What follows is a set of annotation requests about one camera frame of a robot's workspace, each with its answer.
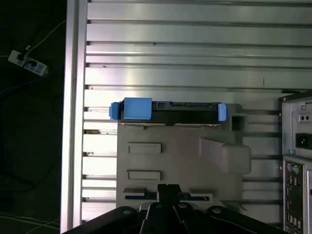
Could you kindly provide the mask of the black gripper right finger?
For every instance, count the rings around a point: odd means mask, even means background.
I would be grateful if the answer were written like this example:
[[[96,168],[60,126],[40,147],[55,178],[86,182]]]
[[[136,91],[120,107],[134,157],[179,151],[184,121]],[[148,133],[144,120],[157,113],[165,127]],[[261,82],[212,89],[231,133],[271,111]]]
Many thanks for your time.
[[[222,206],[211,206],[205,212],[190,203],[181,202],[181,189],[168,185],[168,222],[172,234],[284,234],[285,231]]]

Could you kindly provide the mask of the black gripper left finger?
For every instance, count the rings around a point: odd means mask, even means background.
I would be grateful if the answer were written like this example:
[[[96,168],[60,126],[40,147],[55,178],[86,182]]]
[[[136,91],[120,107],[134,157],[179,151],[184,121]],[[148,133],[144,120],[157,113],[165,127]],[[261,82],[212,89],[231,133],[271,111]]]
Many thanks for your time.
[[[168,185],[157,187],[157,202],[137,211],[121,206],[75,228],[67,234],[170,234],[170,198]]]

